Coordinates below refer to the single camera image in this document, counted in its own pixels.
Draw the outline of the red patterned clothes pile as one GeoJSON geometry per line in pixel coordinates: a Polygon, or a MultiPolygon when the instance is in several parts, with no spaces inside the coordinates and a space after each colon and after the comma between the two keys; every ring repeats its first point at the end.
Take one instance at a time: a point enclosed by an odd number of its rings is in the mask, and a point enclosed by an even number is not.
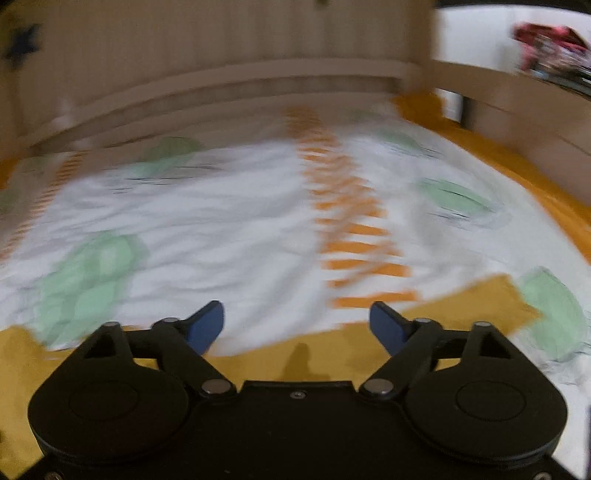
{"type": "Polygon", "coordinates": [[[519,71],[590,96],[590,44],[567,26],[521,23],[512,38],[519,46],[519,71]]]}

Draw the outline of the white leaf-pattern bed cover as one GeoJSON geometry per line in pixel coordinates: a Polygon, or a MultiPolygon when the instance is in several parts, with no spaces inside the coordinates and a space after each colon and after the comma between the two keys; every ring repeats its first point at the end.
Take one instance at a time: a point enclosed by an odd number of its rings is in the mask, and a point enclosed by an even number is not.
{"type": "Polygon", "coordinates": [[[389,104],[1,166],[1,333],[23,327],[49,351],[218,300],[209,354],[235,356],[499,274],[541,312],[508,336],[564,395],[556,458],[585,477],[590,259],[520,184],[389,104]]]}

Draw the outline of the beige wooden headboard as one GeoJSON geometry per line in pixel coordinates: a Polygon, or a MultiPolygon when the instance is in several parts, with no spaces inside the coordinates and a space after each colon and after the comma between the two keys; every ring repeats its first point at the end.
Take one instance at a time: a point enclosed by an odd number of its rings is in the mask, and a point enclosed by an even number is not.
{"type": "Polygon", "coordinates": [[[1,151],[120,144],[293,104],[360,106],[432,85],[431,1],[16,1],[1,42],[1,151]]]}

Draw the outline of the dark blue star decoration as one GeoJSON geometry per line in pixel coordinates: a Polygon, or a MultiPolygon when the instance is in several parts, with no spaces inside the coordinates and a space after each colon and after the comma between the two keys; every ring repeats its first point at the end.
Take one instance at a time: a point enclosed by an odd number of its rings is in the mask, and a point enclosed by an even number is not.
{"type": "Polygon", "coordinates": [[[12,71],[20,69],[26,58],[40,50],[39,33],[41,25],[33,23],[24,27],[16,27],[11,31],[8,46],[2,58],[12,71]]]}

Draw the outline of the beige wooden side rail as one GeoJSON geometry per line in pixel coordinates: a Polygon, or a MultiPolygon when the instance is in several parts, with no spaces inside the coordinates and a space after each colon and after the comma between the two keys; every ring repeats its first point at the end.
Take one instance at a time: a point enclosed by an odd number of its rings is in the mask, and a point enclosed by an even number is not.
{"type": "Polygon", "coordinates": [[[469,128],[590,204],[590,101],[523,74],[434,61],[433,85],[473,101],[469,128]]]}

